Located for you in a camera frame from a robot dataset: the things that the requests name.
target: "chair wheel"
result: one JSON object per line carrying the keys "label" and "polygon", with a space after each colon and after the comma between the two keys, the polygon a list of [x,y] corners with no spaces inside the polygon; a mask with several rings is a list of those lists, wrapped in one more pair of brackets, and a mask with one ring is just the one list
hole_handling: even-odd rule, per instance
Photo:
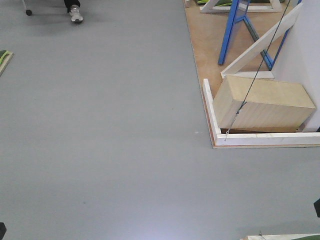
{"label": "chair wheel", "polygon": [[32,15],[32,11],[31,10],[25,10],[25,14],[27,14],[28,16],[31,16]]}

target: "beige box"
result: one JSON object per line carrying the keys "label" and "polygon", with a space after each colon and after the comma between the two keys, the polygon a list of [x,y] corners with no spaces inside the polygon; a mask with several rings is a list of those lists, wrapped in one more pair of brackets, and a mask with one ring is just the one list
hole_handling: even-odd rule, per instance
{"label": "beige box", "polygon": [[[228,75],[213,99],[219,128],[230,128],[252,78]],[[232,129],[270,133],[296,132],[316,107],[299,83],[256,79]]]}

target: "wooden platform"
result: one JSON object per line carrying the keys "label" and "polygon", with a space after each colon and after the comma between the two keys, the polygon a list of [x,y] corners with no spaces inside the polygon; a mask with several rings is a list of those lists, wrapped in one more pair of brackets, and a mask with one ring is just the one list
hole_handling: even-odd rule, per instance
{"label": "wooden platform", "polygon": [[[254,41],[244,23],[239,23],[236,37],[228,52],[225,65],[218,65],[219,54],[228,20],[228,13],[200,13],[199,6],[192,0],[189,8],[185,8],[190,39],[193,47],[198,80],[202,90],[202,98],[207,116],[212,146],[214,148],[283,148],[283,147],[320,147],[320,133],[254,133],[230,134],[225,140],[223,129],[214,128],[213,107],[207,105],[205,98],[214,97],[222,83],[221,71],[240,56]],[[262,36],[281,18],[281,12],[249,12],[255,30]],[[281,37],[270,47],[269,53],[275,56]],[[242,71],[257,71],[262,57],[259,55],[247,64]],[[264,64],[261,71],[268,71]],[[204,79],[207,88],[203,89]]]}

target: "blue stand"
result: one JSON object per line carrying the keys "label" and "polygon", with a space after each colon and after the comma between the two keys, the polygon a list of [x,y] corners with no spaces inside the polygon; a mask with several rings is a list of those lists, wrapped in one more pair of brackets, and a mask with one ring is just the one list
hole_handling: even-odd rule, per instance
{"label": "blue stand", "polygon": [[[232,0],[231,8],[230,8],[230,13],[228,16],[228,21],[226,24],[226,29],[224,32],[224,37],[223,37],[223,42],[221,46],[221,51],[220,51],[220,56],[218,60],[219,65],[223,65],[226,61],[228,49],[230,47],[231,39],[232,39],[232,34],[235,29],[235,25],[241,21],[244,21],[247,29],[249,30],[252,39],[254,41],[257,41],[259,39],[259,35],[256,32],[250,18],[247,16],[248,12],[248,7],[250,4],[250,0]],[[263,60],[265,61],[269,71],[272,70],[273,66],[275,65],[275,62],[278,58],[279,52],[286,40],[286,37],[289,33],[289,29],[285,32],[281,44],[277,50],[277,53],[274,57],[274,59],[267,53],[266,50],[263,50],[261,52],[261,55],[263,57]]]}

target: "white sneaker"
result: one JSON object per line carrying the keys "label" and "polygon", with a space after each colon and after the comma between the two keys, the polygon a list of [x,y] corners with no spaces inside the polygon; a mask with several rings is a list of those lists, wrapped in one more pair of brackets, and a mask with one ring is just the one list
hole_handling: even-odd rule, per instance
{"label": "white sneaker", "polygon": [[80,24],[84,20],[84,18],[81,16],[79,12],[79,7],[77,5],[72,5],[70,7],[70,16],[71,16],[71,22],[75,24]]}

